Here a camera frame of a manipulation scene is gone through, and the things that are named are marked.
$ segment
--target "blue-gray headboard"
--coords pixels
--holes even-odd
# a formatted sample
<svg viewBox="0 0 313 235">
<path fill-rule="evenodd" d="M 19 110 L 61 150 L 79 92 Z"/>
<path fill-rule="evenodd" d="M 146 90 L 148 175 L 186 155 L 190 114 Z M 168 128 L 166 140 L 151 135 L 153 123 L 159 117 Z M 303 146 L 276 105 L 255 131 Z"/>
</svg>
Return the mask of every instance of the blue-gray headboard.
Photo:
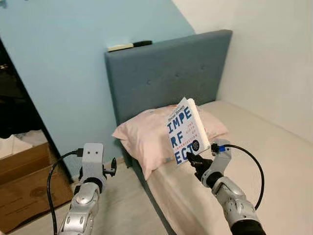
<svg viewBox="0 0 313 235">
<path fill-rule="evenodd" d="M 216 99 L 232 31 L 220 30 L 106 53 L 117 124 L 151 108 Z M 131 165 L 129 155 L 125 156 Z"/>
</svg>

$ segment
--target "cardboard box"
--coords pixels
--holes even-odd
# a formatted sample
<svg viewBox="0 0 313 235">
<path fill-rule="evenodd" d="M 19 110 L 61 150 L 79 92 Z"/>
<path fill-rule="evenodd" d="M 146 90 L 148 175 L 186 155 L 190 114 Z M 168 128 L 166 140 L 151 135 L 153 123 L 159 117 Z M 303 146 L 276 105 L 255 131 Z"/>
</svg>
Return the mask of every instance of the cardboard box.
<svg viewBox="0 0 313 235">
<path fill-rule="evenodd" d="M 7 233 L 49 212 L 46 183 L 53 162 L 47 143 L 0 160 L 0 231 Z M 51 193 L 55 207 L 73 196 L 59 168 L 51 178 Z"/>
</svg>

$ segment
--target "pillow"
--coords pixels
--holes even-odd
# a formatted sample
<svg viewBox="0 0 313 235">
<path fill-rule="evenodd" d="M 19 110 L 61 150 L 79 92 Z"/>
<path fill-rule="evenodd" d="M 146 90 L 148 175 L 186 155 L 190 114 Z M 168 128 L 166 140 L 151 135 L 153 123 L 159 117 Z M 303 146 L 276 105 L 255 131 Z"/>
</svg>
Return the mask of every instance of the pillow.
<svg viewBox="0 0 313 235">
<path fill-rule="evenodd" d="M 173 159 L 166 119 L 175 107 L 176 105 L 172 105 L 143 111 L 119 125 L 112 134 L 120 139 L 127 152 L 139 161 L 146 180 L 153 170 Z M 197 108 L 209 140 L 228 132 L 216 117 Z"/>
</svg>

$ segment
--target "book cover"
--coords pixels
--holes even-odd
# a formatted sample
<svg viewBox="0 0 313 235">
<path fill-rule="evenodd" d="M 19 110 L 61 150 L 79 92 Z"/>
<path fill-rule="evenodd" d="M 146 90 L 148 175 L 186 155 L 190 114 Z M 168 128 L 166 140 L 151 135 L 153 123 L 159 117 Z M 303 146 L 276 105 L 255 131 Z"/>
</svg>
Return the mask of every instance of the book cover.
<svg viewBox="0 0 313 235">
<path fill-rule="evenodd" d="M 168 117 L 167 130 L 178 165 L 187 160 L 187 152 L 199 154 L 210 147 L 193 99 L 180 101 Z"/>
</svg>

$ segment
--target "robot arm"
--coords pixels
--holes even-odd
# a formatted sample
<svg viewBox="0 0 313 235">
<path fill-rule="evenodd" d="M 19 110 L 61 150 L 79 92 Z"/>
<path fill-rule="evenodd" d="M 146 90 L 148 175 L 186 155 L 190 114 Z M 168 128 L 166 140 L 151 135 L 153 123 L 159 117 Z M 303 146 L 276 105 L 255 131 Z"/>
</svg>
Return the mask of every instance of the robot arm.
<svg viewBox="0 0 313 235">
<path fill-rule="evenodd" d="M 217 140 L 217 145 L 228 144 L 228 141 Z M 231 152 L 212 149 L 215 159 L 203 159 L 200 155 L 187 153 L 191 166 L 196 168 L 195 176 L 201 183 L 212 189 L 213 195 L 223 208 L 233 235 L 265 235 L 256 215 L 254 206 L 247 200 L 245 193 L 229 178 L 224 170 L 231 160 Z"/>
<path fill-rule="evenodd" d="M 84 146 L 79 184 L 75 188 L 70 209 L 61 224 L 59 235 L 90 235 L 94 217 L 98 213 L 98 201 L 106 186 L 106 174 L 114 176 L 116 159 L 111 169 L 103 166 L 103 145 L 86 143 Z"/>
</svg>

